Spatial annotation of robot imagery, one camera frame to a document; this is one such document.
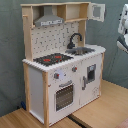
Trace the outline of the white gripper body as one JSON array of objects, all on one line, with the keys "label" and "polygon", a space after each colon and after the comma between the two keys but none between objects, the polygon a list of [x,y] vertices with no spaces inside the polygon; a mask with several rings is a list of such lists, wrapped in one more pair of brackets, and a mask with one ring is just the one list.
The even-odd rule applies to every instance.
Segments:
[{"label": "white gripper body", "polygon": [[118,32],[124,35],[127,29],[128,29],[128,4],[125,4],[123,7],[123,11],[120,15]]}]

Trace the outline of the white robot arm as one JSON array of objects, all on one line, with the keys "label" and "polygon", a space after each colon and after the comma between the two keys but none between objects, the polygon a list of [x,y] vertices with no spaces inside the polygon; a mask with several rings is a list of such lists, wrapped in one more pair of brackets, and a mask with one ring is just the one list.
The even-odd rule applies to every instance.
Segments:
[{"label": "white robot arm", "polygon": [[125,4],[119,19],[117,46],[128,54],[128,4]]}]

